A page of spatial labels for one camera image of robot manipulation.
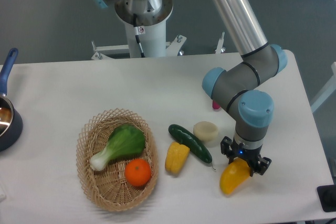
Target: robotic arm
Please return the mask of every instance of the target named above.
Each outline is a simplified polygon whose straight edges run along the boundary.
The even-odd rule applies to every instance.
[[[261,157],[260,150],[272,120],[272,98],[256,87],[275,76],[287,64],[285,52],[269,45],[248,0],[213,0],[243,61],[230,71],[210,70],[202,87],[236,120],[233,140],[224,137],[221,150],[229,158],[244,159],[250,175],[261,175],[271,159]],[[172,0],[117,0],[115,10],[124,22],[131,58],[165,56],[165,21]],[[145,34],[139,38],[139,27]]]

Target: orange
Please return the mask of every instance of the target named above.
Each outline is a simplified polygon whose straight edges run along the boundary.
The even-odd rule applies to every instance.
[[[137,158],[129,162],[125,168],[126,180],[132,186],[145,185],[152,176],[151,166],[141,158]]]

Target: cooking pot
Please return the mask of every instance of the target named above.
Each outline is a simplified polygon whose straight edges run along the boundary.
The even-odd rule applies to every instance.
[[[21,135],[23,122],[7,96],[7,80],[18,50],[12,48],[0,72],[0,151],[11,147]]]

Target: wicker basket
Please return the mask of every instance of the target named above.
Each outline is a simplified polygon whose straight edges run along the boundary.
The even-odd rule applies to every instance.
[[[91,157],[101,151],[112,131],[119,125],[132,124],[145,135],[145,149],[140,157],[151,166],[150,181],[140,188],[130,185],[124,175],[131,159],[111,161],[101,172],[90,168]],[[85,195],[97,206],[108,211],[124,211],[143,202],[154,189],[159,174],[158,155],[152,132],[139,115],[129,110],[104,111],[89,121],[79,134],[77,144],[77,171]]]

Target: pink object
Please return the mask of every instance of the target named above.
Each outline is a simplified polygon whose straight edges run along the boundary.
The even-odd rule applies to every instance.
[[[219,106],[217,102],[212,101],[212,108],[213,108],[214,110],[219,110],[220,107],[221,107],[221,106]]]

